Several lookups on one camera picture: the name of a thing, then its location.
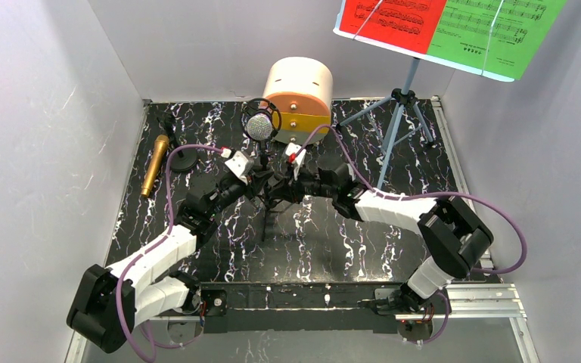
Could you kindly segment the purple glitter microphone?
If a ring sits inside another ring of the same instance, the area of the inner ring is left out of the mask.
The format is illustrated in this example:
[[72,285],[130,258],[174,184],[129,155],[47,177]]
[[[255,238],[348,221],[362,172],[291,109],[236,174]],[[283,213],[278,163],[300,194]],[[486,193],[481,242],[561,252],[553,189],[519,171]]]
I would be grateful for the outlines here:
[[267,141],[274,131],[271,118],[265,113],[257,113],[246,122],[246,134],[254,141]]

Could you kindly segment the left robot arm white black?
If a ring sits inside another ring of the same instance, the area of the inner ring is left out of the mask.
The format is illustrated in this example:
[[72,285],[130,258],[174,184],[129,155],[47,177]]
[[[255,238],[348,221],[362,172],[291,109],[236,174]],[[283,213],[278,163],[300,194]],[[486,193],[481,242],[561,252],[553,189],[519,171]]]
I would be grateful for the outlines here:
[[132,255],[108,267],[94,264],[82,276],[67,314],[67,326],[106,353],[130,342],[146,320],[192,300],[196,280],[185,273],[165,276],[176,262],[197,252],[218,228],[218,215],[238,199],[259,195],[272,170],[256,169],[240,180],[199,175],[174,215],[174,224]]

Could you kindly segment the gold microphone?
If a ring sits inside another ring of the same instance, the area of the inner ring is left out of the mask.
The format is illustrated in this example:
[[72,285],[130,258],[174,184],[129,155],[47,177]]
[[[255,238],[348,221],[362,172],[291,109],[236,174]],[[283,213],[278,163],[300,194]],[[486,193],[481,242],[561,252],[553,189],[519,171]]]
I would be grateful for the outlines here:
[[141,196],[149,198],[154,187],[155,180],[161,168],[163,157],[169,148],[169,137],[167,135],[159,135],[155,142],[151,159],[148,164],[148,169],[144,176],[144,181],[141,186]]

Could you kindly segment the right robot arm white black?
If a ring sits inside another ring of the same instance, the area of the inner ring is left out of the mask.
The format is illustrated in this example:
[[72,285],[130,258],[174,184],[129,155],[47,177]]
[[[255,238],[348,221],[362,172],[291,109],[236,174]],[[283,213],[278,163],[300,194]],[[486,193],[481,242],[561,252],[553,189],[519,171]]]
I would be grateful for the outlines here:
[[442,193],[410,199],[383,194],[367,186],[348,163],[316,173],[290,164],[286,173],[269,182],[267,196],[290,203],[306,196],[329,198],[346,219],[384,223],[423,238],[429,256],[399,288],[385,297],[359,301],[359,307],[378,315],[419,311],[453,280],[469,275],[494,240],[460,196]]

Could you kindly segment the black shock-mount tripod stand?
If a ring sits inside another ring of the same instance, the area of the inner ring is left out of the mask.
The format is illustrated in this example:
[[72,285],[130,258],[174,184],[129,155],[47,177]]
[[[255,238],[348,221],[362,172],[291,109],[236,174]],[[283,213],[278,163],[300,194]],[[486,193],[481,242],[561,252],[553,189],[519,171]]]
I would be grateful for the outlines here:
[[280,110],[269,99],[253,98],[242,105],[239,120],[243,133],[256,144],[258,150],[259,164],[256,166],[256,176],[262,191],[256,196],[264,206],[263,228],[260,238],[260,241],[264,242],[267,219],[273,214],[272,209],[279,204],[279,201],[274,201],[270,197],[269,180],[275,173],[269,167],[269,143],[281,129],[282,116]]

